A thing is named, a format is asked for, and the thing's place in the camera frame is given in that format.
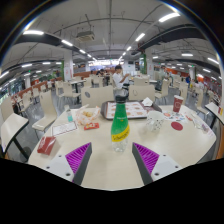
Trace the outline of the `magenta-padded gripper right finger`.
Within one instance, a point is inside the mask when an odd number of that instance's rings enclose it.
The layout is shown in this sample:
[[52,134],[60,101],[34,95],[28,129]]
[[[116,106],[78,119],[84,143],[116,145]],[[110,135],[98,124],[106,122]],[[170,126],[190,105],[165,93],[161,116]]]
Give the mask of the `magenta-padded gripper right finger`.
[[132,144],[132,153],[145,185],[182,169],[170,156],[159,155],[138,143]]

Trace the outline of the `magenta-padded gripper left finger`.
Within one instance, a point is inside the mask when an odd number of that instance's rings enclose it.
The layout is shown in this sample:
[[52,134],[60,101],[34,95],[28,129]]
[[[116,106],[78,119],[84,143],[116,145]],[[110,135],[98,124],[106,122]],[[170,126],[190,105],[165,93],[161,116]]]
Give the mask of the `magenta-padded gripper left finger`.
[[91,154],[92,144],[84,144],[66,155],[57,155],[45,166],[45,170],[81,185]]

